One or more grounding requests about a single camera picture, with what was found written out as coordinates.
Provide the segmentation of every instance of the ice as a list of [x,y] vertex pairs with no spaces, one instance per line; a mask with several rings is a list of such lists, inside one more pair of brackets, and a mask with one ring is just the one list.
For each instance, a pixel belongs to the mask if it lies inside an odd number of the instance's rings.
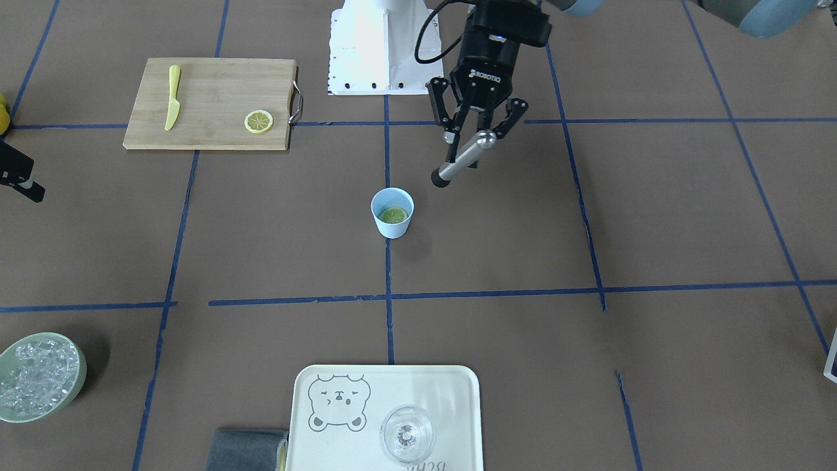
[[79,354],[70,344],[53,339],[19,345],[20,362],[0,377],[0,407],[18,419],[43,415],[64,399],[79,369]]

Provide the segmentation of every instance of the light green bowl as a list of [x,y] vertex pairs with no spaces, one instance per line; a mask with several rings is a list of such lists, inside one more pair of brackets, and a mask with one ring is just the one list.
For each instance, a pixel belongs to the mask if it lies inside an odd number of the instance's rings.
[[39,342],[41,340],[55,340],[61,344],[69,344],[72,345],[76,352],[79,354],[79,370],[75,372],[75,378],[73,379],[73,387],[69,390],[69,393],[61,399],[61,401],[55,405],[52,409],[49,409],[45,413],[36,416],[36,417],[27,417],[25,419],[18,418],[18,414],[16,414],[11,409],[7,409],[6,407],[0,407],[0,420],[5,422],[11,423],[24,423],[24,422],[31,422],[36,421],[38,419],[42,419],[46,416],[51,416],[55,414],[55,412],[60,411],[67,407],[75,396],[79,394],[81,391],[81,386],[85,383],[85,377],[87,376],[87,363],[85,361],[84,354],[81,353],[79,346],[74,344],[72,340],[64,337],[61,334],[55,334],[53,332],[42,332],[40,334],[32,334],[28,337],[24,337],[14,344],[11,347],[7,348],[2,354],[0,354],[0,377],[5,376],[14,368],[19,368],[21,365],[21,361],[18,360],[16,356],[14,356],[14,350],[21,344],[28,344],[32,342]]

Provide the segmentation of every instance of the bear face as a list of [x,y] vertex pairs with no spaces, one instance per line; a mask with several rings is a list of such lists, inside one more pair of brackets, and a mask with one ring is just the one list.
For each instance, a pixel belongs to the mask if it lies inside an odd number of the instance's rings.
[[366,426],[363,410],[370,393],[369,383],[362,376],[353,380],[348,375],[328,378],[318,375],[308,388],[312,411],[308,426],[314,432],[322,432],[330,425],[345,425],[353,432],[361,431]]

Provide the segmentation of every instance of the yellow knife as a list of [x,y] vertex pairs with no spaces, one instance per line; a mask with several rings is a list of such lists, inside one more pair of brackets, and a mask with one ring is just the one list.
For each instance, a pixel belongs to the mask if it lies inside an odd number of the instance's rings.
[[180,85],[180,65],[168,68],[168,114],[166,115],[166,131],[170,131],[180,114],[180,101],[177,101],[177,86]]

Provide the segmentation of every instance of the lemon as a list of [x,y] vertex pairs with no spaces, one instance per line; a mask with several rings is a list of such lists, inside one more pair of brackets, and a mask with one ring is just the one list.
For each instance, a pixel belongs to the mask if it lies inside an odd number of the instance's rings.
[[387,224],[398,224],[407,220],[407,211],[404,208],[393,206],[386,208],[378,218]]
[[273,126],[273,116],[265,110],[250,112],[244,119],[244,127],[253,134],[267,132]]
[[8,129],[9,117],[6,105],[6,99],[0,94],[0,134],[5,133]]

